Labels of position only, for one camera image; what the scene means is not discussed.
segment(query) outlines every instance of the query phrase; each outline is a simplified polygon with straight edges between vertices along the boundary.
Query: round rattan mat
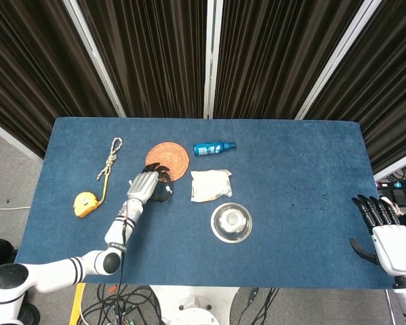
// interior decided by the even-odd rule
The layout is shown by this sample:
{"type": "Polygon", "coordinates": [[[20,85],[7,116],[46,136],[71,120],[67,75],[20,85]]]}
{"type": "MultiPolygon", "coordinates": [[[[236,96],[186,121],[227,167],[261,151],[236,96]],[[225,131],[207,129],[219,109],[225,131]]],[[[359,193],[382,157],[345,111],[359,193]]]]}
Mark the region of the round rattan mat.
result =
{"type": "Polygon", "coordinates": [[[181,178],[189,166],[186,149],[176,142],[162,142],[150,150],[146,156],[146,165],[160,163],[169,168],[172,181],[181,178]]]}

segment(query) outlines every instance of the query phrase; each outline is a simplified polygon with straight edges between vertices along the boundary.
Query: blue felt table cover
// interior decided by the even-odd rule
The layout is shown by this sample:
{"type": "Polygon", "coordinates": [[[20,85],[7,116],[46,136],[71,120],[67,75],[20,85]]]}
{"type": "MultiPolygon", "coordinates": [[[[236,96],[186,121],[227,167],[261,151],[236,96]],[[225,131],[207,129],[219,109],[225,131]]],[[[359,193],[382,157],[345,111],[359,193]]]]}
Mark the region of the blue felt table cover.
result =
{"type": "MultiPolygon", "coordinates": [[[[392,278],[355,255],[349,238],[368,250],[371,238],[351,202],[376,195],[358,124],[343,121],[59,118],[17,262],[47,263],[105,249],[104,235],[126,200],[129,179],[160,142],[178,142],[189,155],[172,197],[144,207],[125,256],[123,281],[251,287],[390,288],[392,278]],[[83,219],[73,201],[84,191],[99,198],[114,137],[123,147],[106,200],[83,219]],[[222,154],[195,157],[199,142],[236,142],[222,154]],[[228,169],[233,197],[190,201],[190,170],[228,169]],[[213,210],[237,202],[253,218],[249,237],[227,244],[210,228],[213,210]]],[[[87,282],[118,282],[88,276],[87,282]]]]}

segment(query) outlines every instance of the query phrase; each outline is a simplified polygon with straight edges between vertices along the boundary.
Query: gray carpet floor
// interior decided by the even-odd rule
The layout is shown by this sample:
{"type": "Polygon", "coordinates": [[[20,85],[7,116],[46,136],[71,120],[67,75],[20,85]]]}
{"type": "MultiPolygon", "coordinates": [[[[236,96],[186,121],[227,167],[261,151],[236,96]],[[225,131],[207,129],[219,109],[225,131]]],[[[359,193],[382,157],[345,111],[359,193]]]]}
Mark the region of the gray carpet floor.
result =
{"type": "MultiPolygon", "coordinates": [[[[0,207],[19,207],[31,204],[41,165],[26,157],[0,138],[0,207]]],[[[0,211],[0,238],[19,246],[28,210],[0,211]]],[[[88,284],[83,308],[96,302],[95,284],[88,284]]],[[[250,288],[241,288],[236,296],[230,323],[237,324],[246,306],[250,288]]],[[[250,324],[264,302],[267,288],[260,289],[253,305],[244,313],[241,324],[250,324]]],[[[29,299],[41,313],[42,325],[68,324],[75,287],[49,294],[30,290],[29,299]]],[[[404,324],[397,301],[392,298],[397,324],[404,324]]],[[[148,324],[157,324],[155,315],[144,306],[148,324]]],[[[143,324],[135,314],[135,324],[143,324]]],[[[383,290],[315,290],[281,289],[268,312],[266,324],[392,324],[383,290]]]]}

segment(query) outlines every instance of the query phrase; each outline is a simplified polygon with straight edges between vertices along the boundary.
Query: dark curtain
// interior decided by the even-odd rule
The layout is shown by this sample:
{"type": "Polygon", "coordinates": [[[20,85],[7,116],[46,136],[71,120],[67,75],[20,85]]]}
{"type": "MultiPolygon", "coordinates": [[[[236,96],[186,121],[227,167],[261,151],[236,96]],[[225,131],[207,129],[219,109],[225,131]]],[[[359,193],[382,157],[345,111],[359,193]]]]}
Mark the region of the dark curtain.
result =
{"type": "Polygon", "coordinates": [[[375,172],[406,155],[406,0],[380,5],[306,118],[359,122],[375,172]]]}
{"type": "Polygon", "coordinates": [[[0,1],[0,126],[43,156],[59,116],[116,113],[61,1],[0,1]]]}
{"type": "Polygon", "coordinates": [[[203,116],[205,0],[79,3],[129,116],[203,116]]]}
{"type": "Polygon", "coordinates": [[[362,1],[225,1],[214,117],[294,118],[362,1]]]}

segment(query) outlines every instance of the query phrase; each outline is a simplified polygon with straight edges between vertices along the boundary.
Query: metal bowl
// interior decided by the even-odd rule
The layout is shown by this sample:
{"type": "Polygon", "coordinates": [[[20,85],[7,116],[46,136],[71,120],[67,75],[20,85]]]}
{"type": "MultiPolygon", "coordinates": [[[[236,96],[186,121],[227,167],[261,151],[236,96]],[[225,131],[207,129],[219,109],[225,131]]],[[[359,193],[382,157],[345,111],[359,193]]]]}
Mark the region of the metal bowl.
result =
{"type": "Polygon", "coordinates": [[[211,229],[223,242],[241,242],[251,233],[252,218],[244,206],[224,203],[211,214],[211,229]]]}

